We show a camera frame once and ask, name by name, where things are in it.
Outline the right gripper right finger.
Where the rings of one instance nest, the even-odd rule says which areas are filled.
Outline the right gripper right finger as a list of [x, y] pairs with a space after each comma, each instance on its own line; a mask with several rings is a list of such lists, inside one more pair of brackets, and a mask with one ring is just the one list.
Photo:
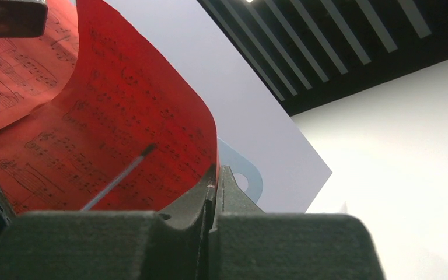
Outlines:
[[364, 224], [347, 214], [265, 213], [220, 168], [210, 279], [384, 279]]

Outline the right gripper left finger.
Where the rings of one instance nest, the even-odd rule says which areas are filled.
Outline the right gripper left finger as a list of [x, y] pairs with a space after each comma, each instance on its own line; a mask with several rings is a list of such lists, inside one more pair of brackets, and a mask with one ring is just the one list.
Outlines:
[[37, 211], [0, 236], [0, 279], [207, 279], [216, 166], [161, 211]]

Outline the red sheet music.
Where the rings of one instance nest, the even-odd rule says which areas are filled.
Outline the red sheet music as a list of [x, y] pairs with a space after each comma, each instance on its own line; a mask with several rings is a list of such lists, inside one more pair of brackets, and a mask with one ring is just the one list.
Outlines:
[[79, 1], [79, 57], [62, 92], [0, 131], [0, 186], [15, 213], [160, 210], [218, 163], [214, 119], [170, 62], [104, 1]]
[[71, 1], [48, 1], [38, 38], [0, 38], [0, 129], [52, 100], [78, 59], [78, 18]]

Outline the light blue music stand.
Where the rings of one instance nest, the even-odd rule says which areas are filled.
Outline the light blue music stand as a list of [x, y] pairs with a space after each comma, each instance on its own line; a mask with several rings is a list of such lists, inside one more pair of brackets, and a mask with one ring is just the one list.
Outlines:
[[[252, 202], [257, 203], [263, 193], [263, 178], [256, 166], [239, 152], [234, 150], [225, 141], [218, 139], [219, 155], [224, 164], [229, 165], [238, 178], [238, 186], [244, 191]], [[138, 155], [119, 175], [109, 182], [98, 194], [94, 196], [82, 211], [88, 211], [97, 205], [115, 186], [119, 185], [134, 169], [152, 152], [156, 145], [150, 144]]]

